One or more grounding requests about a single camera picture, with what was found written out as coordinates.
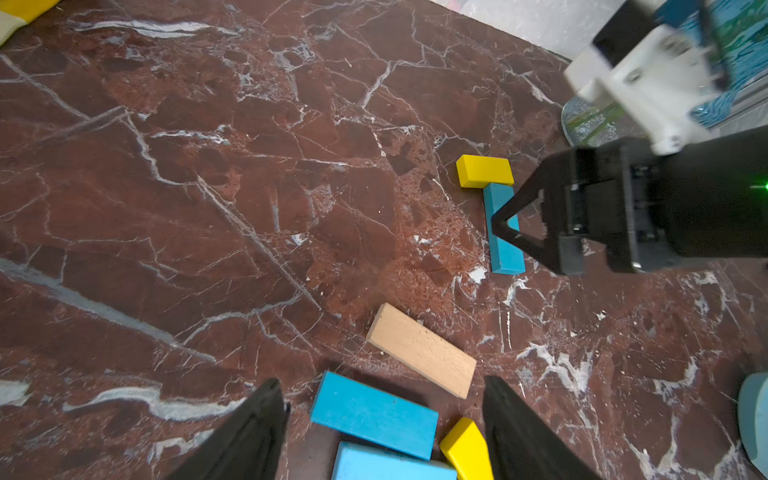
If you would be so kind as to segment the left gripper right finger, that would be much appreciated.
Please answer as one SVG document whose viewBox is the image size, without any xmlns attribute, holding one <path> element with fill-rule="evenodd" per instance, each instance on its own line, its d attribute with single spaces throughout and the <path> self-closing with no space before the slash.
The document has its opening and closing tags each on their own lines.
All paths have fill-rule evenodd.
<svg viewBox="0 0 768 480">
<path fill-rule="evenodd" d="M 597 479 L 548 425 L 498 376 L 486 376 L 482 413 L 496 479 Z"/>
</svg>

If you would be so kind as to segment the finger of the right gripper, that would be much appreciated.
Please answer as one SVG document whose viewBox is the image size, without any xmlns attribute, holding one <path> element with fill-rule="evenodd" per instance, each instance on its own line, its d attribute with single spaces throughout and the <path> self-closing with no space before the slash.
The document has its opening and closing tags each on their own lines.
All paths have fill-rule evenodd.
<svg viewBox="0 0 768 480">
<path fill-rule="evenodd" d="M 498 238 L 519 248 L 551 272 L 579 273 L 579 233 L 576 231 L 573 195 L 579 184 L 574 149 L 544 159 L 515 195 L 491 219 Z M 509 225 L 512 217 L 534 201 L 542 203 L 541 219 L 546 235 L 535 238 Z"/>
</svg>

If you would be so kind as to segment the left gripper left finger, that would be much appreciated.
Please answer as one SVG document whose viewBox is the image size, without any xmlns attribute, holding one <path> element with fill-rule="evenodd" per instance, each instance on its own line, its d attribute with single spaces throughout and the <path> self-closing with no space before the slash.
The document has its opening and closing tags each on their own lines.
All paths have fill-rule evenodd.
<svg viewBox="0 0 768 480">
<path fill-rule="evenodd" d="M 280 382 L 267 380 L 168 477 L 274 479 L 289 416 Z"/>
</svg>

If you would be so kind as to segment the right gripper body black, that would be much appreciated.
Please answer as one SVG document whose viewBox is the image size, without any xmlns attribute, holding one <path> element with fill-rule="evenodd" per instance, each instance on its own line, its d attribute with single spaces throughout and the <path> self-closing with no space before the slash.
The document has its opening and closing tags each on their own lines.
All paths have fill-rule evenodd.
<svg viewBox="0 0 768 480">
<path fill-rule="evenodd" d="M 557 165 L 566 233 L 603 245 L 617 273 L 767 256 L 766 127 L 666 156 L 622 138 Z"/>
</svg>

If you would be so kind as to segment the long yellow block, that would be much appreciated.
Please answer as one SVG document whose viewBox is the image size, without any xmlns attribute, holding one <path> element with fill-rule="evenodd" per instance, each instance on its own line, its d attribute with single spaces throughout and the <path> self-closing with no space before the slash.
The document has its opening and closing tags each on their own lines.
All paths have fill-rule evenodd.
<svg viewBox="0 0 768 480">
<path fill-rule="evenodd" d="M 441 440 L 439 448 L 459 480 L 494 479 L 486 440 L 472 419 L 461 418 Z"/>
</svg>

